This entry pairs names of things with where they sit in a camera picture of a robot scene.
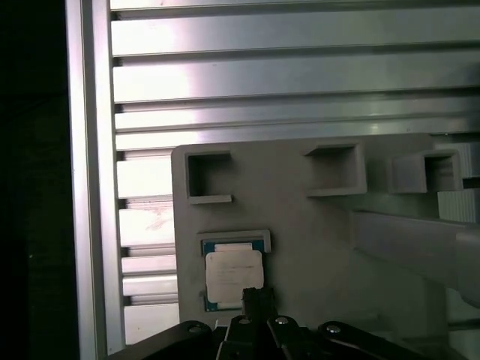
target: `metal frame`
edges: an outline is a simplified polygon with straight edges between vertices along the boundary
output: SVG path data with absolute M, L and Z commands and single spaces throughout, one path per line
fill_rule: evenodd
M 110 9 L 67 0 L 66 11 L 80 358 L 104 359 L 125 347 Z

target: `metal surface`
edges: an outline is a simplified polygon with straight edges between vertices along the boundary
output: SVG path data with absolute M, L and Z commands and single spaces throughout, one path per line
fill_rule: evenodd
M 123 279 L 123 295 L 176 294 L 176 275 L 127 276 Z
M 125 347 L 125 321 L 113 121 L 110 4 L 107 0 L 93 1 L 92 4 L 106 342 L 108 353 L 113 354 Z
M 124 257 L 121 260 L 124 275 L 175 274 L 175 255 Z
M 177 304 L 126 306 L 125 341 L 127 345 L 138 343 L 179 323 Z
M 112 53 L 165 56 L 286 48 L 355 52 L 356 49 L 349 47 L 392 47 L 392 44 L 445 47 L 455 41 L 464 44 L 478 41 L 479 17 L 477 7 L 441 7 L 133 19 L 112 22 Z M 402 32 L 395 31 L 402 27 Z
M 480 51 L 467 50 L 132 65 L 113 69 L 114 99 L 128 103 L 463 88 L 478 85 L 479 57 Z
M 92 3 L 68 0 L 67 40 L 79 355 L 107 354 L 98 191 Z

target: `screw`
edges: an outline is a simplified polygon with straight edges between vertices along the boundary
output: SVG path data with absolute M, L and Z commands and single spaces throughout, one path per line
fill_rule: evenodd
M 275 319 L 275 322 L 279 325 L 285 325 L 288 324 L 288 319 L 286 317 L 278 317 Z
M 341 329 L 336 325 L 327 326 L 327 332 L 329 332 L 330 334 L 338 334 L 340 331 Z
M 202 328 L 200 328 L 198 325 L 194 325 L 191 328 L 188 329 L 189 332 L 201 332 Z

